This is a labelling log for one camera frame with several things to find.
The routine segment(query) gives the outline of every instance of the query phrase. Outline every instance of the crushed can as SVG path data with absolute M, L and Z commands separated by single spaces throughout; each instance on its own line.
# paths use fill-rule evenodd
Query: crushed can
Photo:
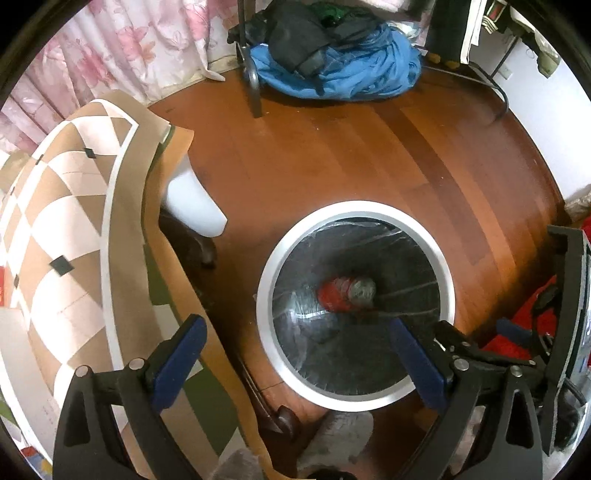
M 368 277 L 338 277 L 324 283 L 318 302 L 329 312 L 351 312 L 374 306 L 375 282 Z

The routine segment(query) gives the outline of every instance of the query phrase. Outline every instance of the metal bolt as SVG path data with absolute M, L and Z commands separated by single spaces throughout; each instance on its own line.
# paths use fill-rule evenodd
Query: metal bolt
M 465 372 L 468 370 L 468 368 L 470 368 L 468 361 L 464 360 L 463 358 L 456 358 L 453 361 L 453 366 L 456 367 L 456 369 L 458 369 L 460 372 Z
M 88 367 L 86 365 L 81 365 L 76 368 L 76 376 L 77 377 L 84 377 L 88 373 Z
M 514 377 L 519 378 L 521 375 L 523 375 L 521 368 L 519 368 L 517 365 L 511 365 L 511 368 L 509 370 L 511 370 L 511 375 L 513 375 Z
M 145 364 L 143 358 L 134 358 L 131 362 L 129 362 L 129 368 L 132 370 L 139 370 Z

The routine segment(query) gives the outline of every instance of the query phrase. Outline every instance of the plastic bag liner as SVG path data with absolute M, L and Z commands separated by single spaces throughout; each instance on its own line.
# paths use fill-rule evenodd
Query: plastic bag liner
M 369 277 L 374 308 L 332 313 L 317 291 L 337 277 Z M 439 320 L 439 287 L 425 253 L 400 228 L 368 218 L 324 225 L 302 239 L 275 283 L 273 324 L 292 367 L 317 388 L 366 395 L 406 376 L 392 350 L 388 322 Z

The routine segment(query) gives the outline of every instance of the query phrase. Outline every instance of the curtain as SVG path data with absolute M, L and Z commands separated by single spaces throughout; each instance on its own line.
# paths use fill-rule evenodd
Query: curtain
M 92 0 L 42 49 L 0 113 L 0 150 L 33 153 L 109 90 L 144 104 L 235 65 L 236 0 Z

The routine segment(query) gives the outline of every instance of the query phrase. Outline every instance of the wooden floor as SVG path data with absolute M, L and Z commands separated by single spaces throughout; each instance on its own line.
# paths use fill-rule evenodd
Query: wooden floor
M 515 117 L 493 122 L 501 102 L 487 87 L 425 71 L 413 90 L 381 102 L 329 105 L 267 91 L 265 114 L 253 119 L 238 73 L 226 78 L 151 109 L 195 131 L 192 165 L 228 217 L 216 239 L 218 266 L 200 270 L 197 286 L 222 341 L 238 350 L 272 405 L 288 405 L 306 426 L 325 412 L 268 363 L 254 298 L 275 244 L 322 206 L 374 200 L 416 218 L 449 263 L 456 326 L 466 333 L 511 315 L 549 278 L 545 227 L 563 221 L 560 198 Z M 419 406 L 410 395 L 374 412 L 368 456 L 354 468 L 361 480 L 391 475 L 412 452 L 422 432 L 409 412 Z M 275 442 L 269 449 L 294 475 L 281 462 L 285 449 Z

